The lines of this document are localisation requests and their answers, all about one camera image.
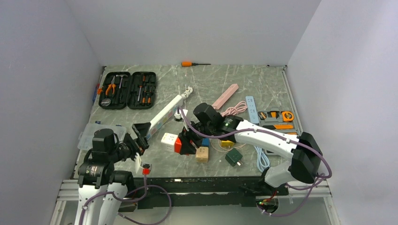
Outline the wooden beige cube adapter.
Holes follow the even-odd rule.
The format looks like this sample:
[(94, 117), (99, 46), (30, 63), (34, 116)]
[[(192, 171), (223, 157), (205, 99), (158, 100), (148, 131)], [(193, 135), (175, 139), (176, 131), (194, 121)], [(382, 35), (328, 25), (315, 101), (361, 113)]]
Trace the wooden beige cube adapter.
[(198, 163), (207, 163), (209, 159), (209, 148), (198, 147), (196, 149), (195, 158)]

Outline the white cube adapter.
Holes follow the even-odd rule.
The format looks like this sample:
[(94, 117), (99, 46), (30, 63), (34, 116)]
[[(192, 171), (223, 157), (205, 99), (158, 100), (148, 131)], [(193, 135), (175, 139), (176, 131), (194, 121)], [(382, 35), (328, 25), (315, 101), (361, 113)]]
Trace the white cube adapter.
[(165, 133), (161, 139), (161, 147), (163, 150), (168, 152), (175, 152), (175, 143), (178, 135)]

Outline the white power strip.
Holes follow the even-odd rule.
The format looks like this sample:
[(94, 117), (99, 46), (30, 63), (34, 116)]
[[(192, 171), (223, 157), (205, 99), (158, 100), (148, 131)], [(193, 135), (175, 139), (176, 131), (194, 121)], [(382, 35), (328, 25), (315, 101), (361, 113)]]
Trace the white power strip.
[(183, 106), (185, 100), (193, 92), (192, 87), (188, 86), (182, 94), (174, 97), (155, 117), (150, 121), (150, 127), (146, 135), (149, 140), (177, 111), (179, 106)]

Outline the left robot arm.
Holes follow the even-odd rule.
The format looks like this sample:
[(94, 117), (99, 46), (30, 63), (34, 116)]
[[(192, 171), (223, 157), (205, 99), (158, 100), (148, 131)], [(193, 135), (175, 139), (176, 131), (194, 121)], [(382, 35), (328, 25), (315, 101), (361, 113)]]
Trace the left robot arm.
[(78, 208), (76, 225), (112, 225), (123, 198), (134, 193), (132, 172), (117, 171), (115, 163), (130, 158), (141, 166), (140, 156), (149, 144), (150, 123), (133, 125), (136, 137), (126, 133), (123, 138), (111, 127), (93, 133), (92, 148), (88, 150), (78, 173)]

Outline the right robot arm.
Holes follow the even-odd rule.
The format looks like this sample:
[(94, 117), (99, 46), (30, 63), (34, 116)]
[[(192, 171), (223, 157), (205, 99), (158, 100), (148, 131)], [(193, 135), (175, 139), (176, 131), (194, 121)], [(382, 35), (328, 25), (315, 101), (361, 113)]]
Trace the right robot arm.
[(259, 190), (269, 195), (277, 187), (291, 181), (315, 183), (320, 177), (319, 166), (324, 161), (314, 137), (303, 132), (289, 135), (260, 127), (236, 115), (222, 116), (211, 105), (201, 103), (193, 111), (198, 119), (191, 122), (181, 113), (194, 137), (204, 137), (243, 143), (269, 150), (285, 159), (284, 163), (270, 167), (259, 181)]

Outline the black tool case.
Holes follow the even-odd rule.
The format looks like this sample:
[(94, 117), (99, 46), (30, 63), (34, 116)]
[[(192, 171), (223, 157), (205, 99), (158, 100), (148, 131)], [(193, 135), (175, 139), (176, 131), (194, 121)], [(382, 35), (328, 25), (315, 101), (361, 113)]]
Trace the black tool case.
[(154, 106), (157, 75), (154, 72), (110, 72), (99, 86), (99, 106), (108, 110), (150, 109)]

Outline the pink power strip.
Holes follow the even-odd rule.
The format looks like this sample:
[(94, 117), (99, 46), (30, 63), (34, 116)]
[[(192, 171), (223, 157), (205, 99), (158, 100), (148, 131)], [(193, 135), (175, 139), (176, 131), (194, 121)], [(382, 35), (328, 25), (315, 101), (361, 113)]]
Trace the pink power strip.
[(229, 98), (238, 90), (238, 84), (230, 85), (220, 97), (212, 104), (212, 107), (216, 110), (220, 110), (222, 106), (229, 100)]

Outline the clear plastic screw box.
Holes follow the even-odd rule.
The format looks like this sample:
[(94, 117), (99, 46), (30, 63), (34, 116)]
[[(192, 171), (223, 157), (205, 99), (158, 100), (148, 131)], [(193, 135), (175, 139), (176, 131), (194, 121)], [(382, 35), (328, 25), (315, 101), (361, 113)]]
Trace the clear plastic screw box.
[(113, 130), (114, 133), (118, 135), (119, 140), (123, 140), (124, 136), (127, 132), (127, 128), (123, 126), (113, 126), (113, 125), (104, 125), (98, 123), (88, 123), (86, 124), (84, 131), (79, 136), (79, 142), (77, 148), (79, 150), (89, 150), (92, 148), (92, 139), (94, 137), (94, 133), (98, 130), (109, 128)]

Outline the light blue power strip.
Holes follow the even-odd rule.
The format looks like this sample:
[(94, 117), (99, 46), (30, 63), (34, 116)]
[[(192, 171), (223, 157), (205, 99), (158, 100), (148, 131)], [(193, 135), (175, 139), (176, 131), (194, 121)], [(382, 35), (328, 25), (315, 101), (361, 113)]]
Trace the light blue power strip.
[(246, 105), (247, 105), (247, 110), (249, 114), (249, 120), (251, 123), (259, 125), (260, 120), (258, 117), (258, 112), (257, 108), (255, 105), (254, 97), (253, 96), (246, 96), (245, 97)]

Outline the yellow cube adapter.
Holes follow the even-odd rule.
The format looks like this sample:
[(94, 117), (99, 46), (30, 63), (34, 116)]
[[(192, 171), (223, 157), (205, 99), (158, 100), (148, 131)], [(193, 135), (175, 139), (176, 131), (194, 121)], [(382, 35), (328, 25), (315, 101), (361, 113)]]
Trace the yellow cube adapter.
[(220, 141), (219, 145), (221, 148), (229, 150), (233, 148), (235, 144), (232, 141)]

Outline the dark green cube adapter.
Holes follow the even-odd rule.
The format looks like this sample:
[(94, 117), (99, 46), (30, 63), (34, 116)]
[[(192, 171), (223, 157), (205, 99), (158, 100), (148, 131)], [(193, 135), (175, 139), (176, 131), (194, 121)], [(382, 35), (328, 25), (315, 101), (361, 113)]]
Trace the dark green cube adapter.
[(231, 166), (241, 166), (242, 165), (242, 154), (236, 149), (232, 148), (230, 151), (227, 152), (225, 155), (226, 161), (231, 165)]

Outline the blue cube adapter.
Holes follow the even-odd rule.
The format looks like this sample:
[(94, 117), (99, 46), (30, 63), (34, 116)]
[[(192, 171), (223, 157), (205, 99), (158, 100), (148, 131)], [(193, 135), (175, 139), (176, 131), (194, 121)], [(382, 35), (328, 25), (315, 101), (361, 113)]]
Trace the blue cube adapter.
[(202, 140), (201, 146), (202, 146), (202, 147), (209, 147), (209, 146), (210, 146), (210, 140), (209, 140), (209, 138), (204, 138), (204, 139)]

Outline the red cube adapter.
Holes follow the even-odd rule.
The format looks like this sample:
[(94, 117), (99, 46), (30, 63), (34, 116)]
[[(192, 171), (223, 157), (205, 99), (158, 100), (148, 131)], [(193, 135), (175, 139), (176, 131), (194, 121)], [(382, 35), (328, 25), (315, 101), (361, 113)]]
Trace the red cube adapter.
[(195, 155), (196, 147), (193, 145), (191, 140), (181, 136), (176, 139), (174, 152), (180, 155)]

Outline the grey tool case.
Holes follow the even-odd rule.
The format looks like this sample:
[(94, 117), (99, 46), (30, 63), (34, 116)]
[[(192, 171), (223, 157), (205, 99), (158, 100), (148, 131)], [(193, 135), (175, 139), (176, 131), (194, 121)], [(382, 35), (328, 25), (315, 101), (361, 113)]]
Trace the grey tool case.
[(290, 134), (290, 135), (301, 134), (298, 128), (298, 123), (296, 122), (295, 115), (294, 115), (295, 119), (292, 122), (283, 122), (281, 114), (282, 111), (288, 111), (288, 110), (283, 110), (277, 107), (273, 107), (270, 110), (258, 111), (260, 126), (270, 130), (275, 130), (283, 134)]

